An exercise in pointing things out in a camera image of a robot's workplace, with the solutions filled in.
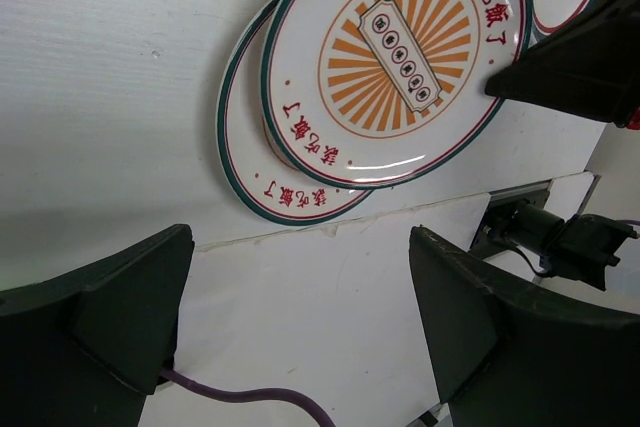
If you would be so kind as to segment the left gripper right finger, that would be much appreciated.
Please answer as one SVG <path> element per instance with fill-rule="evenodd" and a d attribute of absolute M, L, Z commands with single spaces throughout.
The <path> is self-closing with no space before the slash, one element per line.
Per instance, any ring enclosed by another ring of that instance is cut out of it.
<path fill-rule="evenodd" d="M 440 401 L 457 426 L 635 426 L 639 318 L 479 260 L 425 227 L 409 239 Z"/>

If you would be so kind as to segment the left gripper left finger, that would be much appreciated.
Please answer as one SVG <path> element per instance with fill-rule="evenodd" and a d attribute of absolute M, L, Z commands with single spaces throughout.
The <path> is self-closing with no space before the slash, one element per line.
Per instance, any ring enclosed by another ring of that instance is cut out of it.
<path fill-rule="evenodd" d="M 176 224 L 1 294 L 4 426 L 135 426 L 177 348 L 194 242 Z"/>

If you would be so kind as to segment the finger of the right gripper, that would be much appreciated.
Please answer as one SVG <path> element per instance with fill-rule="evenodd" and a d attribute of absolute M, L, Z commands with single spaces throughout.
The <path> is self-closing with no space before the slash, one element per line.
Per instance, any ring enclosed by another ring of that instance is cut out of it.
<path fill-rule="evenodd" d="M 639 126 L 639 0 L 594 0 L 486 81 L 484 92 Z"/>

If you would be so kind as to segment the orange sunburst plate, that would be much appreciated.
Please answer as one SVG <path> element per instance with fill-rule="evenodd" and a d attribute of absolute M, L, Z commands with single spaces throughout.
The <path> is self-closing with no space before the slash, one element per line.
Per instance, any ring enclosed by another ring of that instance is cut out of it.
<path fill-rule="evenodd" d="M 216 102 L 217 148 L 236 196 L 262 218 L 286 226 L 334 219 L 371 191 L 325 185 L 280 151 L 263 117 L 259 88 L 262 44 L 280 0 L 270 0 L 246 27 L 223 74 Z"/>
<path fill-rule="evenodd" d="M 267 126 L 325 184 L 412 181 L 496 115 L 486 81 L 525 52 L 531 21 L 532 0 L 279 0 L 259 74 Z"/>

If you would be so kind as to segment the orange sunburst plate front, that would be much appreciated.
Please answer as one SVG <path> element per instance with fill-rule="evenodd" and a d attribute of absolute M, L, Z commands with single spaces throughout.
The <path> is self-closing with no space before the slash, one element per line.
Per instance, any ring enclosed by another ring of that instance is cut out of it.
<path fill-rule="evenodd" d="M 286 226 L 334 219 L 371 191 L 325 185 L 280 151 L 263 117 L 259 88 L 262 44 L 280 0 L 270 0 L 246 27 L 223 74 L 216 102 L 217 148 L 236 196 L 262 218 Z"/>

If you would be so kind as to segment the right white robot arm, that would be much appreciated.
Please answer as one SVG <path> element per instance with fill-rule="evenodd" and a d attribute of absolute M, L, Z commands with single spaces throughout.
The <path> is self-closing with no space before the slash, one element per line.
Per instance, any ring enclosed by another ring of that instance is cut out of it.
<path fill-rule="evenodd" d="M 639 0 L 594 0 L 539 41 L 520 60 L 491 76 L 486 93 L 523 101 L 622 129 L 639 127 Z M 599 215 L 567 221 L 525 201 L 488 222 L 506 248 L 540 258 L 535 275 L 605 288 L 605 269 L 633 227 Z"/>

